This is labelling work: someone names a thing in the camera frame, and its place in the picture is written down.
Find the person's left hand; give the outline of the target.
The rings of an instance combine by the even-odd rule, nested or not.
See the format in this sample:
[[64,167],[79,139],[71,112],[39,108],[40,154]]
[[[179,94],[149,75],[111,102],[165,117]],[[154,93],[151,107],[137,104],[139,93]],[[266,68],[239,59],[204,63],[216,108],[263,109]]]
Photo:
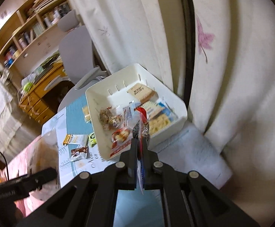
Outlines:
[[8,181],[7,172],[0,169],[0,183]]

